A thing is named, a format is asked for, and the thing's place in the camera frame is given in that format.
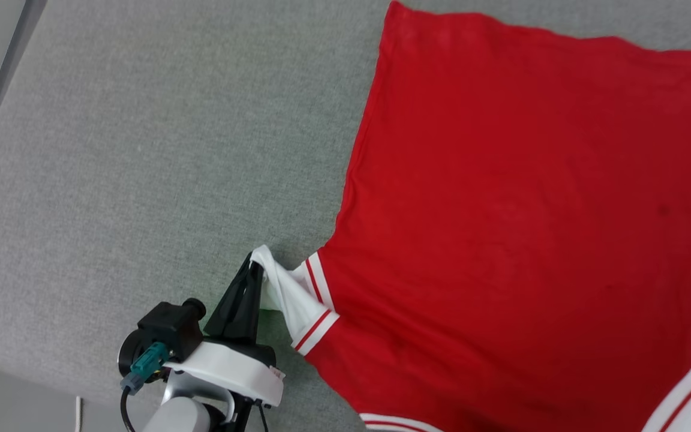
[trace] red and white garment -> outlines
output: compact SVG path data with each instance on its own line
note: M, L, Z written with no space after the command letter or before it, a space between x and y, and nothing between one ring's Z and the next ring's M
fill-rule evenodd
M252 259L368 429L691 431L691 52L393 3L334 235Z

